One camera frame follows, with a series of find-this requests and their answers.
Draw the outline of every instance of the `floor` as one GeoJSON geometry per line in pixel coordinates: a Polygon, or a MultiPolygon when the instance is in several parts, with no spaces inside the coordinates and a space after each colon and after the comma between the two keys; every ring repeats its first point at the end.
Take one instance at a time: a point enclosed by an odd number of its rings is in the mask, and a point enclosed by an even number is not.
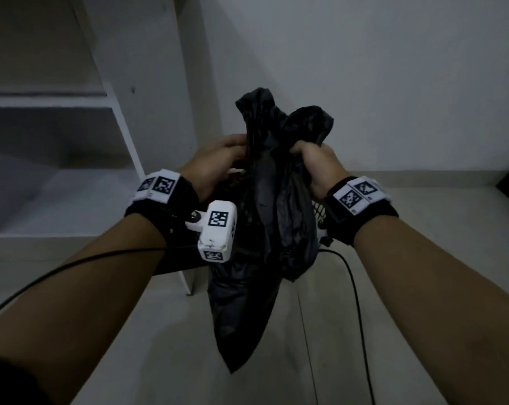
{"type": "MultiPolygon", "coordinates": [[[[501,193],[493,188],[388,191],[406,222],[509,293],[509,200],[501,193]]],[[[57,251],[56,245],[51,252],[52,246],[16,244],[7,253],[8,247],[2,244],[0,250],[0,301],[58,264],[61,251],[70,252],[69,247],[57,251]]],[[[337,243],[332,248],[349,261],[358,286],[377,402],[445,404],[353,249],[337,243]]],[[[214,342],[206,283],[207,274],[199,272],[196,293],[188,297],[177,275],[153,278],[74,403],[369,403],[352,286],[337,257],[321,255],[295,284],[282,284],[260,345],[234,375],[214,342]]]]}

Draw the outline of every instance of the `black garbage bag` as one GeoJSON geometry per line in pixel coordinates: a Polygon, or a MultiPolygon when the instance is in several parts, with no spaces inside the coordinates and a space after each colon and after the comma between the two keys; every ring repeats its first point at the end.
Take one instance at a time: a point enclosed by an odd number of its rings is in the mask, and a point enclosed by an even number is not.
{"type": "Polygon", "coordinates": [[[210,264],[207,289],[217,347],[230,372],[260,342],[282,279],[298,279],[316,259],[311,177],[289,150],[298,140],[320,145],[333,126],[317,106],[286,115],[269,89],[245,94],[236,106],[247,125],[247,166],[218,185],[214,198],[236,204],[237,232],[231,259],[210,264]]]}

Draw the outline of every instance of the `qr-like code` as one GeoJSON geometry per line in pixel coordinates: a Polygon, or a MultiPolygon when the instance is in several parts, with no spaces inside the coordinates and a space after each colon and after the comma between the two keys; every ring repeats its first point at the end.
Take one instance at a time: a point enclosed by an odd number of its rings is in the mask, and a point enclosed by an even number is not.
{"type": "Polygon", "coordinates": [[[138,188],[137,192],[140,192],[141,190],[148,190],[154,180],[155,180],[154,177],[150,177],[150,178],[144,180],[142,182],[142,184],[140,185],[140,187],[138,188]]]}
{"type": "Polygon", "coordinates": [[[155,185],[153,185],[152,190],[155,190],[157,192],[161,192],[164,194],[170,194],[175,183],[176,183],[176,181],[173,179],[168,179],[168,177],[159,176],[157,178],[157,181],[155,182],[155,185]]]}
{"type": "Polygon", "coordinates": [[[363,198],[355,193],[353,190],[350,190],[347,194],[340,198],[341,203],[345,205],[347,209],[352,209],[360,200],[363,198]]]}
{"type": "Polygon", "coordinates": [[[372,184],[370,184],[368,182],[355,184],[354,187],[364,195],[371,194],[378,190],[377,188],[375,188],[372,184]]]}
{"type": "Polygon", "coordinates": [[[227,211],[212,211],[210,215],[210,221],[207,224],[208,226],[226,226],[226,222],[228,221],[228,212],[227,211]]]}
{"type": "Polygon", "coordinates": [[[215,261],[223,261],[223,253],[220,251],[205,251],[204,250],[204,257],[207,260],[215,260],[215,261]]]}

